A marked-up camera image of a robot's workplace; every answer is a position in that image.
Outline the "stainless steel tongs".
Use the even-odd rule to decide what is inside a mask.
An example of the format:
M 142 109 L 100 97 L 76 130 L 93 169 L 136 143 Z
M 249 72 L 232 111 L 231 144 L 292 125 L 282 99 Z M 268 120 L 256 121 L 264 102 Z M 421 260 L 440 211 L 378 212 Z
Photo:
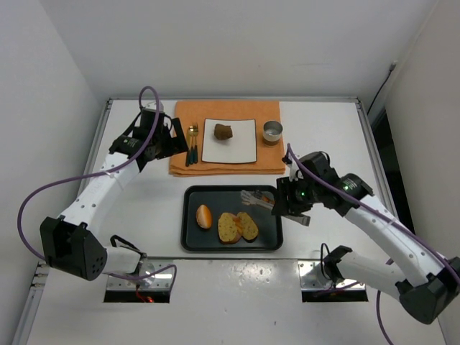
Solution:
M 271 211 L 274 207 L 272 203 L 268 201 L 264 201 L 261 198 L 256 197 L 252 192 L 249 192 L 248 190 L 242 190 L 240 193 L 240 196 L 241 196 L 241 202 L 244 205 L 259 206 L 264 209 L 267 209 L 268 211 Z M 309 226 L 310 221 L 311 221 L 310 216 L 306 216 L 303 214 L 300 216 L 284 215 L 284 217 L 287 219 L 290 219 L 291 221 L 299 223 L 302 226 Z

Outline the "brown chocolate croissant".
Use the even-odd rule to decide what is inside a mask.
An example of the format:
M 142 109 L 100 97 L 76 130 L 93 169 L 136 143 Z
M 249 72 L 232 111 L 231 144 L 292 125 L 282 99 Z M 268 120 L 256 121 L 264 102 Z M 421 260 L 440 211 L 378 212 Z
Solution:
M 217 123 L 213 135 L 218 141 L 225 141 L 233 137 L 233 130 L 229 125 Z

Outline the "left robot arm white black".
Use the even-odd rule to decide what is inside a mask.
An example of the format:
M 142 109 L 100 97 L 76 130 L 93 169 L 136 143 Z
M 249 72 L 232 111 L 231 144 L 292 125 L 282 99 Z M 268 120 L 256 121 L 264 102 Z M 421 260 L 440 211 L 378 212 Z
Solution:
M 87 281 L 99 275 L 139 279 L 146 254 L 132 244 L 104 246 L 98 233 L 116 199 L 147 163 L 186 150 L 179 119 L 168 116 L 161 103 L 142 107 L 109 147 L 100 173 L 57 218 L 41 223 L 46 263 Z

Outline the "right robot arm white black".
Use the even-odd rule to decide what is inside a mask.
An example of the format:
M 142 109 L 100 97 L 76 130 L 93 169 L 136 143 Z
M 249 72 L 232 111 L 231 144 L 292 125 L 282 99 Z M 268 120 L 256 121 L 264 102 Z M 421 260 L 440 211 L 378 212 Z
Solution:
M 282 161 L 290 174 L 277 179 L 272 214 L 299 218 L 321 204 L 361 229 L 392 261 L 376 262 L 338 246 L 313 271 L 317 291 L 347 279 L 362 282 L 399 301 L 423 324 L 434 322 L 459 295 L 459 258 L 446 258 L 414 235 L 359 176 L 339 177 L 325 152 L 296 157 L 288 149 Z

